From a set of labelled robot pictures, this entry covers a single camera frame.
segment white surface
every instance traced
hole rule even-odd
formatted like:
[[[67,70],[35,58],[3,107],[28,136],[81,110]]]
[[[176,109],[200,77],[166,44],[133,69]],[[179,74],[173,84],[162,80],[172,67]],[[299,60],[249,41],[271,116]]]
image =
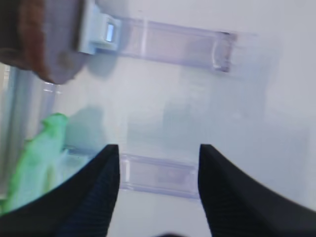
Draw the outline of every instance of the white surface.
[[[314,0],[117,0],[108,14],[258,33],[270,64],[230,79],[196,69],[96,55],[60,87],[55,111],[71,117],[69,145],[198,161],[211,143],[272,190],[316,210]],[[200,204],[120,193],[109,236],[166,231],[209,236]]]

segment green object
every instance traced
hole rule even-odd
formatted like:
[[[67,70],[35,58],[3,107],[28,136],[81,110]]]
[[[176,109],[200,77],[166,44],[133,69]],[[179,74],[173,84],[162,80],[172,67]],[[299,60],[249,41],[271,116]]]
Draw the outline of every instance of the green object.
[[[63,152],[68,119],[54,114],[43,121],[43,130],[28,141],[9,182],[3,213],[24,206],[57,186],[56,169]]]

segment brown object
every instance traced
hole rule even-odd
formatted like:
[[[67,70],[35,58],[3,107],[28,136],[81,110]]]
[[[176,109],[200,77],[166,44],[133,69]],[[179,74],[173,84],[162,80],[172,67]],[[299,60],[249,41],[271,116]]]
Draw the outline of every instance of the brown object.
[[[9,25],[1,6],[10,9]],[[0,0],[0,61],[54,84],[73,79],[88,58],[76,50],[82,6],[83,0]]]

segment transparent plastic strip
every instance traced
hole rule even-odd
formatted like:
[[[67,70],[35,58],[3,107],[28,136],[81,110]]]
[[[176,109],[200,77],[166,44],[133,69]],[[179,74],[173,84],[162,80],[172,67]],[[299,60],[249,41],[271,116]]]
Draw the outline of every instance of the transparent plastic strip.
[[[228,72],[235,33],[181,27],[146,20],[121,20],[120,56]]]
[[[65,177],[71,177],[95,155],[91,151],[67,147]],[[120,155],[120,188],[174,197],[199,199],[198,166],[172,160]]]

